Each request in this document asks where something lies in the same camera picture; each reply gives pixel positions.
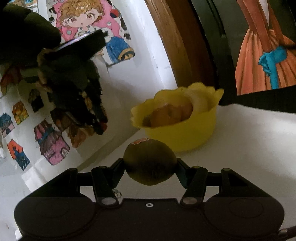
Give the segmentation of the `brown kiwi with sticker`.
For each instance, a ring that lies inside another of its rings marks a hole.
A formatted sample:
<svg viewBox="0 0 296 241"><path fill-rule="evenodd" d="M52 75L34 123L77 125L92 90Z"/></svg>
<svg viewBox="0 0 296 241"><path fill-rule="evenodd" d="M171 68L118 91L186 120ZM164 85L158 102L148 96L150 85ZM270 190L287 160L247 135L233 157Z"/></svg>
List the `brown kiwi with sticker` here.
<svg viewBox="0 0 296 241"><path fill-rule="evenodd" d="M130 143L125 149L123 160L128 176L147 186L170 179L177 164L175 153L166 144L149 138Z"/></svg>

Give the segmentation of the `red apple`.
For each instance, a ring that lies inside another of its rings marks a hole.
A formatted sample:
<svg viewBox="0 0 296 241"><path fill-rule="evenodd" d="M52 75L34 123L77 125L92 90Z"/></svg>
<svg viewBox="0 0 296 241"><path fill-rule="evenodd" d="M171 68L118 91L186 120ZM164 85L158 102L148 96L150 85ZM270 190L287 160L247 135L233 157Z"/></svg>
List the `red apple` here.
<svg viewBox="0 0 296 241"><path fill-rule="evenodd" d="M143 119L142 125L150 128L174 125L187 120L192 111L193 106L190 103L179 106L166 104L147 115Z"/></svg>

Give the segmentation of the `pink cartoon boy poster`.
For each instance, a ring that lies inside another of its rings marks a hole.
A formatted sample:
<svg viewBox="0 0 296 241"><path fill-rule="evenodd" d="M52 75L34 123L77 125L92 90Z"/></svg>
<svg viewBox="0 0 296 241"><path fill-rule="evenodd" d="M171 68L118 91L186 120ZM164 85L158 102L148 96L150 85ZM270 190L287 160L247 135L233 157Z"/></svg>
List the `pink cartoon boy poster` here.
<svg viewBox="0 0 296 241"><path fill-rule="evenodd" d="M101 30L105 46L99 51L106 65L114 65L135 56L130 33L122 14L112 1L46 1L49 22L61 33L61 42Z"/></svg>

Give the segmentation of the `yellow plastic fruit bowl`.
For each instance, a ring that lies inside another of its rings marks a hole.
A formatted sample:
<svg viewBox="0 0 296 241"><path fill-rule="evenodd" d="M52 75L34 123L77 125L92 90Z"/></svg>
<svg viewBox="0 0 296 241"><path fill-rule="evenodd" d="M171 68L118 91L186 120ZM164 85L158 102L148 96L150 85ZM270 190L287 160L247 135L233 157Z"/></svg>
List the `yellow plastic fruit bowl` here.
<svg viewBox="0 0 296 241"><path fill-rule="evenodd" d="M147 99L131 109L132 125L145 130L149 138L165 143L174 152L196 149L204 144L215 130L217 106L223 94L223 89L216 90L201 82L193 83L189 87L161 90L154 98ZM155 110L169 104L177 108L191 105L191 115L173 125L155 128L143 125L144 119Z"/></svg>

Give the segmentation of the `paper sheet with house drawings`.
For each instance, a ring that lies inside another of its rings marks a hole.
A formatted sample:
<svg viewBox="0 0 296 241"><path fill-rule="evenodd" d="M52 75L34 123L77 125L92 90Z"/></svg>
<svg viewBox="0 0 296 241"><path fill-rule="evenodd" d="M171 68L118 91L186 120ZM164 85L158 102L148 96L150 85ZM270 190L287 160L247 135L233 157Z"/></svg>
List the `paper sheet with house drawings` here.
<svg viewBox="0 0 296 241"><path fill-rule="evenodd" d="M55 108L47 93L39 90L43 107L34 112L29 93L36 90L25 80L10 83L1 95L1 196L24 196L68 168L77 168L115 134L107 125L103 135L83 133L86 139L73 147L68 131L51 118Z"/></svg>

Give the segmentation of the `girl with bubblegum painting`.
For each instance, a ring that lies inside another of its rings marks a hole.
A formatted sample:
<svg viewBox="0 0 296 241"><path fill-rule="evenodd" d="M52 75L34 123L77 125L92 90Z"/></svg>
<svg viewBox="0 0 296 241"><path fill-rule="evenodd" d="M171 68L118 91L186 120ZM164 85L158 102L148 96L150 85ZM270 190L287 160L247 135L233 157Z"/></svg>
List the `girl with bubblegum painting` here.
<svg viewBox="0 0 296 241"><path fill-rule="evenodd" d="M192 1L220 104L295 113L295 42L269 1Z"/></svg>

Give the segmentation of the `brown wooden frame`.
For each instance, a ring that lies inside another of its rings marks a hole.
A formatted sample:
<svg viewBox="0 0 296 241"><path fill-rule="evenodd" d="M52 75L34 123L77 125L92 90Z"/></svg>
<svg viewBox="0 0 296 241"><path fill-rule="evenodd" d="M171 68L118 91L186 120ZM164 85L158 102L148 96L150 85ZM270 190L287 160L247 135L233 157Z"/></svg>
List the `brown wooden frame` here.
<svg viewBox="0 0 296 241"><path fill-rule="evenodd" d="M210 51L197 12L188 0L147 0L178 87L214 86Z"/></svg>

